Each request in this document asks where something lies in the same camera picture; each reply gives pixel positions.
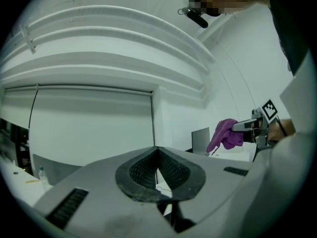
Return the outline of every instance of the white table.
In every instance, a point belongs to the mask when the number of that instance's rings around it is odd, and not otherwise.
[[[0,156],[0,171],[11,194],[34,207],[36,202],[45,194],[42,182],[28,174],[23,169],[8,163]]]
[[[210,158],[216,158],[216,159],[225,159],[225,160],[232,160],[232,161],[250,161],[250,153],[248,152],[242,152],[242,153],[232,153],[232,152],[226,152],[226,153],[220,153],[216,151],[213,155],[210,153]]]

